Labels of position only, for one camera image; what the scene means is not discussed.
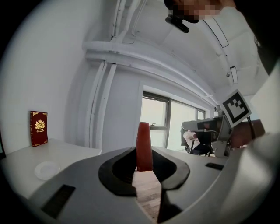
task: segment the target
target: desk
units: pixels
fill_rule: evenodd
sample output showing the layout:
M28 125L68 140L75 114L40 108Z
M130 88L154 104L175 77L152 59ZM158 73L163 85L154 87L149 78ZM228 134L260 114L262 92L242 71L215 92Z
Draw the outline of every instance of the desk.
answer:
M46 181L34 174L35 167L44 161L53 161L60 170L69 165L99 155L100 149L85 148L68 144L56 139L37 147L26 147L7 155L1 166L12 189L29 198Z

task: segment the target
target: window frame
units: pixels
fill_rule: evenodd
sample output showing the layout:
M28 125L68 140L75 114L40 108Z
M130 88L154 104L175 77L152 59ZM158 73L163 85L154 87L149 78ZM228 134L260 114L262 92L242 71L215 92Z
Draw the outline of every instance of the window frame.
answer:
M205 116L206 116L206 112L204 110L200 109L200 108L194 107L192 105L183 103L183 102L178 101L178 100L174 100L172 98L160 96L160 95L155 94L155 93L150 93L150 92L143 91L142 99L155 100L155 101L160 101L160 102L166 103L166 114L165 114L165 124L164 124L164 126L150 125L150 131L166 131L166 136L165 136L165 139L164 139L164 147L165 148L167 148L167 146L168 146L172 101L183 104L183 105L191 107L191 108L194 108L196 110L196 120L198 119L198 112L203 113L204 119L205 119Z

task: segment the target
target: red book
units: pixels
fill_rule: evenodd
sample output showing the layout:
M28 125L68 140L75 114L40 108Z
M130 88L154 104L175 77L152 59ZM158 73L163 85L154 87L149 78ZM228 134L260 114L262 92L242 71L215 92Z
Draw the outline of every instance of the red book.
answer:
M33 147L48 142L47 118L48 113L30 111L30 137Z

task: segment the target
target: gold emblem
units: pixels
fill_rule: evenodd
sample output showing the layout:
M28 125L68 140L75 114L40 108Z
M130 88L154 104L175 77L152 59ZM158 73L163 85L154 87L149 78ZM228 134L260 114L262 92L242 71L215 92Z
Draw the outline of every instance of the gold emblem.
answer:
M42 120L36 121L36 124L35 124L36 129L40 129L40 128L44 128L44 127L45 127L45 124Z

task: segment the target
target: cable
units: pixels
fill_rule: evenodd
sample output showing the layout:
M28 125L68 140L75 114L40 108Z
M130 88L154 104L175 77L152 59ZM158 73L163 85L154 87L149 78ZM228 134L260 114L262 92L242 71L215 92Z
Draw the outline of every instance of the cable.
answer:
M255 139L256 138L256 133L255 133L255 130L254 130L254 127L253 127L253 124L252 124L250 116L247 117L247 120L248 120L249 125L250 125L252 139Z

